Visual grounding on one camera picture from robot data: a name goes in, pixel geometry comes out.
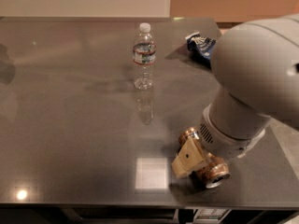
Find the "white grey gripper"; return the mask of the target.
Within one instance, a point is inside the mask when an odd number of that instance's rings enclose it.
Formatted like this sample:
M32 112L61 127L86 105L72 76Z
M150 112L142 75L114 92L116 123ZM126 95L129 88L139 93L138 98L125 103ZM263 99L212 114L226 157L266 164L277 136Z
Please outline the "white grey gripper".
M203 147L224 159L243 158L265 135L265 129L250 139L236 139L222 133L209 117L210 106L203 111L199 134ZM208 157L197 139L188 137L171 166L176 178L183 178L208 165Z

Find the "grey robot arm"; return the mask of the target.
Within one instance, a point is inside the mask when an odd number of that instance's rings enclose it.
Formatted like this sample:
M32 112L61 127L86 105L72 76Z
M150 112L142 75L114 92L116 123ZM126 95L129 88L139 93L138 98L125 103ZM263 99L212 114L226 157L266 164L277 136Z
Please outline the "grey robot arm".
M299 128L299 15L237 25L217 41L210 63L220 88L199 127L180 136L172 170L215 186L229 175L225 162L246 155L271 119Z

